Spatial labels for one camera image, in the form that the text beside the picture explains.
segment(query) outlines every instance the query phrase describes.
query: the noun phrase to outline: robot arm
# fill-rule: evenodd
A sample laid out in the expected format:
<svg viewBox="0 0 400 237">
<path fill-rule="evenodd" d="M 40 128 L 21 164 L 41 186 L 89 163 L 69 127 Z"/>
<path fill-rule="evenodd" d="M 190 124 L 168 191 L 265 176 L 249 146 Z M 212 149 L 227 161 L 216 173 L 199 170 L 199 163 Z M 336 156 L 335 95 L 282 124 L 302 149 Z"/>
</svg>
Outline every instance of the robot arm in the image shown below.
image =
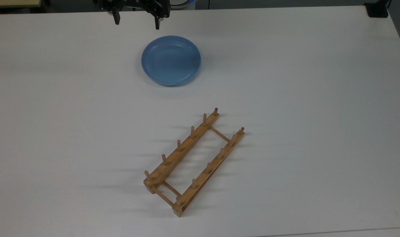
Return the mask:
<svg viewBox="0 0 400 237">
<path fill-rule="evenodd" d="M 99 9 L 112 13 L 115 24 L 120 24 L 120 10 L 124 6 L 142 8 L 154 16 L 156 30 L 160 21 L 168 18 L 171 10 L 170 0 L 99 0 Z"/>
</svg>

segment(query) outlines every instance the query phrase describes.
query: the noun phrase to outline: wooden crossbar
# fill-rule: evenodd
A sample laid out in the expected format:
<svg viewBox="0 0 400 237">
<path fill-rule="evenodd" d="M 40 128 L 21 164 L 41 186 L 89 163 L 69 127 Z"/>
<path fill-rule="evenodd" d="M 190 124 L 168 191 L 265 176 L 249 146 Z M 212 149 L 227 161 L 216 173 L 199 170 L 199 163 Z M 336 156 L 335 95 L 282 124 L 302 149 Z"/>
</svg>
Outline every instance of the wooden crossbar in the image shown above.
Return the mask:
<svg viewBox="0 0 400 237">
<path fill-rule="evenodd" d="M 144 171 L 144 174 L 146 175 L 146 179 L 144 179 L 144 185 L 146 186 L 147 190 L 149 190 L 152 194 L 158 194 L 163 200 L 171 205 L 174 213 L 179 217 L 245 134 L 244 128 L 242 127 L 236 134 L 232 136 L 231 139 L 227 138 L 212 126 L 218 117 L 219 114 L 217 108 L 215 108 L 215 111 L 210 114 L 209 117 L 204 114 L 201 125 L 196 129 L 191 127 L 191 132 L 188 138 L 186 138 L 182 143 L 178 140 L 177 148 L 168 157 L 163 154 L 162 163 L 152 173 Z M 220 150 L 219 154 L 217 154 L 217 156 L 211 162 L 207 163 L 204 171 L 201 172 L 196 179 L 193 179 L 190 187 L 188 187 L 188 189 L 181 195 L 176 189 L 170 186 L 165 179 L 171 174 L 175 167 L 182 161 L 187 153 L 209 129 L 227 141 L 227 144 Z M 175 203 L 170 201 L 165 195 L 163 195 L 162 192 L 157 190 L 157 188 L 162 184 L 165 185 L 175 195 L 177 195 Z"/>
</svg>

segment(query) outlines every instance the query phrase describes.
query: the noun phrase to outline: white table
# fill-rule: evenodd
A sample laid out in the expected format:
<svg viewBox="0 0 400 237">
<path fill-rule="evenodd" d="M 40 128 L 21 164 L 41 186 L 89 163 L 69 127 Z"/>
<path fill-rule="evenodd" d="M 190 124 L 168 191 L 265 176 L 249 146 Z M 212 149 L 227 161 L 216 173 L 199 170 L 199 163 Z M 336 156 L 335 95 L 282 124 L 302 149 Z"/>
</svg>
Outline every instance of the white table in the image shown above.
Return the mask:
<svg viewBox="0 0 400 237">
<path fill-rule="evenodd" d="M 193 41 L 197 78 L 141 69 L 160 36 Z M 175 216 L 143 186 L 219 108 L 246 135 Z M 185 190 L 208 132 L 167 181 Z M 268 236 L 400 227 L 400 40 L 365 8 L 0 15 L 0 237 Z"/>
<path fill-rule="evenodd" d="M 400 228 L 300 234 L 296 237 L 400 237 Z"/>
</svg>

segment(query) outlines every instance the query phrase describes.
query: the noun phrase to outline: blue plate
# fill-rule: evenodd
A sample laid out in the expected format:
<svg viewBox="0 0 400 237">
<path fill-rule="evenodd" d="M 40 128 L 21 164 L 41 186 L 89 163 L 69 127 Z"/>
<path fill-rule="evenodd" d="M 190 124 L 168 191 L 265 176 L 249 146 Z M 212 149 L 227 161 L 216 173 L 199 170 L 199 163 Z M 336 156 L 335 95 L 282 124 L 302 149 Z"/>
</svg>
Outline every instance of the blue plate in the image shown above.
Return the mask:
<svg viewBox="0 0 400 237">
<path fill-rule="evenodd" d="M 141 55 L 144 72 L 159 84 L 176 86 L 191 81 L 200 69 L 198 48 L 180 36 L 153 40 Z"/>
</svg>

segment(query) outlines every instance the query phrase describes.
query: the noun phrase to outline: black device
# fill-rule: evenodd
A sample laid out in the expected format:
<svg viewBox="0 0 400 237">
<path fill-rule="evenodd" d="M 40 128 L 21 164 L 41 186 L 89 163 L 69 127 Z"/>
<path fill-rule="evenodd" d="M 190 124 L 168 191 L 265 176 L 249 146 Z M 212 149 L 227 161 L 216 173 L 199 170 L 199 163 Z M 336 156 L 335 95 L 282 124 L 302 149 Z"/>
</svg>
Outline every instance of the black device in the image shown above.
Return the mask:
<svg viewBox="0 0 400 237">
<path fill-rule="evenodd" d="M 387 8 L 390 6 L 391 0 L 379 0 L 376 3 L 365 3 L 364 6 L 367 8 L 369 17 L 374 18 L 387 18 Z"/>
<path fill-rule="evenodd" d="M 160 21 L 168 18 L 171 10 L 170 0 L 98 0 L 99 9 L 112 13 L 115 24 L 120 24 L 120 10 L 124 6 L 141 8 L 154 17 L 156 30 L 159 30 Z"/>
</svg>

